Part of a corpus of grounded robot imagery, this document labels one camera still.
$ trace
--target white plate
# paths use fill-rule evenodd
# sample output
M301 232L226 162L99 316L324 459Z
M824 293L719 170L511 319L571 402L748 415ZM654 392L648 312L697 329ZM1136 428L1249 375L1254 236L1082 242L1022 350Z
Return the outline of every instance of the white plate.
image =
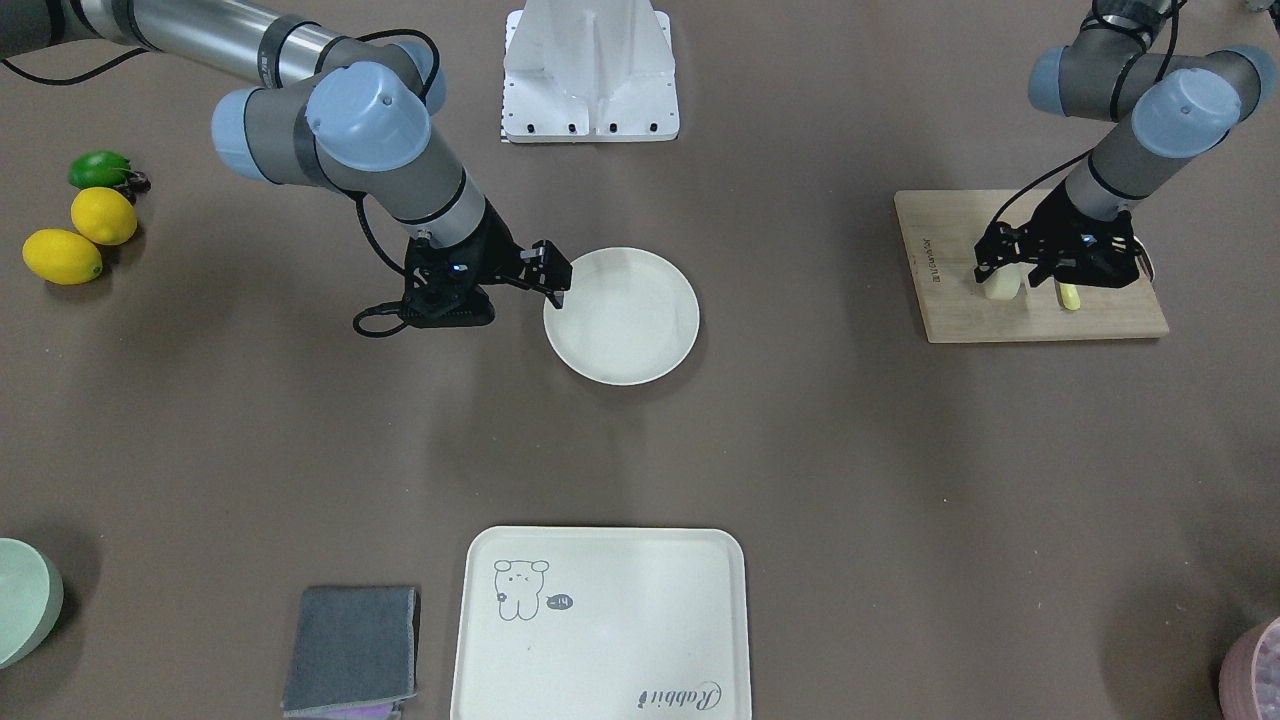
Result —
M36 650L63 607L63 578L38 550L0 538L0 667Z
M490 528L453 720L751 717L742 550L721 530Z
M543 307L552 348L570 368L605 384L634 386L673 370L698 340L698 296L667 260L605 247L573 261L564 309Z

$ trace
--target lime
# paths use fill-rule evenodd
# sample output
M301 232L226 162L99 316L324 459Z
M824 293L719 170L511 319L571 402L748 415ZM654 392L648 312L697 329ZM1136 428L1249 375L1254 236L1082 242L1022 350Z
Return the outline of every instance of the lime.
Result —
M138 229L138 214L127 197L109 187L88 187L72 202L72 224L99 245L120 245Z
M77 158L67 172L67 182L86 187L114 187L123 184L132 170L128 159L119 152L99 150Z
M58 284L86 283L102 274L97 246L70 231L36 231L22 245L22 260L32 273Z

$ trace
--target white plastic bracket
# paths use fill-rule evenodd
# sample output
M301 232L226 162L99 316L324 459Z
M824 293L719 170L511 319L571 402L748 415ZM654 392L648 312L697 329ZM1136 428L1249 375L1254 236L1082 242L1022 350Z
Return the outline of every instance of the white plastic bracket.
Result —
M529 0L507 17L502 137L645 142L680 133L671 18L649 0Z

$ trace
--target round plate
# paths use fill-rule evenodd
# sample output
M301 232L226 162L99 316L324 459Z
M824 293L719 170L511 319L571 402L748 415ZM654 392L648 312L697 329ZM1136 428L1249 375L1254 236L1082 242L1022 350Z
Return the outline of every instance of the round plate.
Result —
M564 309L543 307L547 338L566 365L612 386L655 380L698 340L698 296L675 265L635 247L573 261Z
M0 538L0 667L45 639L63 607L63 579L29 544Z

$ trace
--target robotic arm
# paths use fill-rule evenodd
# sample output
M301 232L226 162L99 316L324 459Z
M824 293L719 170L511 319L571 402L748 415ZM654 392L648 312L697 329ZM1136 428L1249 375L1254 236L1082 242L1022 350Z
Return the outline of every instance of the robotic arm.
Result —
M375 46L297 15L241 0L0 0L0 59L101 37L182 55L260 87L214 110L219 156L275 184L371 196L410 233L399 301L356 316L397 315L401 329L484 325L481 284L512 284L562 306L572 268L554 245L531 250L511 232L431 127L444 102L439 53L421 42Z
M1050 277L1098 287L1132 283L1147 261L1134 238L1133 208L1221 142L1275 90L1275 63L1258 47L1203 58L1148 55L1166 20L1176 22L1175 1L1093 0L1075 42L1036 63L1032 105L1116 127L1027 224L992 220L974 246L979 283L1012 263L1036 265L1032 287Z

